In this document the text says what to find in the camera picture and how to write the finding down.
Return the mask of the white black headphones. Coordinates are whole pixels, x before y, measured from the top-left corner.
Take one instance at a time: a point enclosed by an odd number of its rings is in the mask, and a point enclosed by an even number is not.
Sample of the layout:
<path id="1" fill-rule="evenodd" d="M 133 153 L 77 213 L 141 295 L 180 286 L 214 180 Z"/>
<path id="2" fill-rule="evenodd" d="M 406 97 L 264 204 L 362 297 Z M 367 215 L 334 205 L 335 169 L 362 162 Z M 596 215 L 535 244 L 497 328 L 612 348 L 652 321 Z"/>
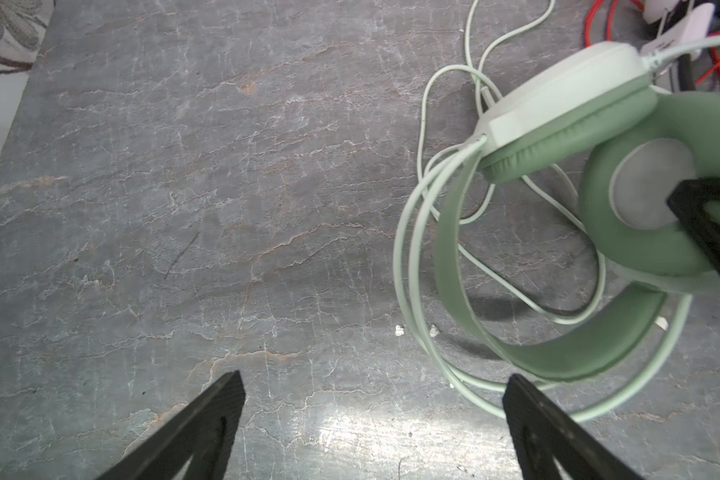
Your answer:
<path id="1" fill-rule="evenodd" d="M 640 48 L 646 55 L 710 36 L 710 27 L 720 19 L 720 0 L 646 0 L 644 21 L 655 28 L 654 39 Z"/>

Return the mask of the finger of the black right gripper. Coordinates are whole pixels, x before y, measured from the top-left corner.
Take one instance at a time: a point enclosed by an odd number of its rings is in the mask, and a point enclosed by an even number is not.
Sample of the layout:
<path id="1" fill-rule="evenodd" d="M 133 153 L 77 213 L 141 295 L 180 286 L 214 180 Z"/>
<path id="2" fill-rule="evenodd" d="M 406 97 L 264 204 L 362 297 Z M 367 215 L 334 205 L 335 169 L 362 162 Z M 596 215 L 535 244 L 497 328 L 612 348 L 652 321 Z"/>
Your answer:
<path id="1" fill-rule="evenodd" d="M 667 205 L 720 277 L 720 215 L 711 209 L 720 206 L 720 178 L 681 181 Z"/>

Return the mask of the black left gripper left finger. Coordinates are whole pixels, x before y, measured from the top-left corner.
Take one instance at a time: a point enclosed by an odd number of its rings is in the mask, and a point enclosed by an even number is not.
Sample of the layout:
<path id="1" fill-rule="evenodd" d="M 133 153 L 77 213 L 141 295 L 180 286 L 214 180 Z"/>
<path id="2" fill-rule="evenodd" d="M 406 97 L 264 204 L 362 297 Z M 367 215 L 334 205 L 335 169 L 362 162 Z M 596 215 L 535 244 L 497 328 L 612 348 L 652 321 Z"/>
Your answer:
<path id="1" fill-rule="evenodd" d="M 238 371 L 227 372 L 103 479 L 222 479 L 246 400 Z"/>

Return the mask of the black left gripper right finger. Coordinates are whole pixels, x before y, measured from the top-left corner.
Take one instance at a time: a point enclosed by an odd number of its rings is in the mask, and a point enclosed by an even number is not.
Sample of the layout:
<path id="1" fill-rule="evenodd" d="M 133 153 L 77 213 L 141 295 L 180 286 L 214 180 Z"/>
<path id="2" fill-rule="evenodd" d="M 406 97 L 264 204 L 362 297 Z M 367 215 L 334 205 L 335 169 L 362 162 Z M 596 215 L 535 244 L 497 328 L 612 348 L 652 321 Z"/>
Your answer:
<path id="1" fill-rule="evenodd" d="M 641 478 L 525 377 L 509 378 L 502 405 L 525 479 Z"/>

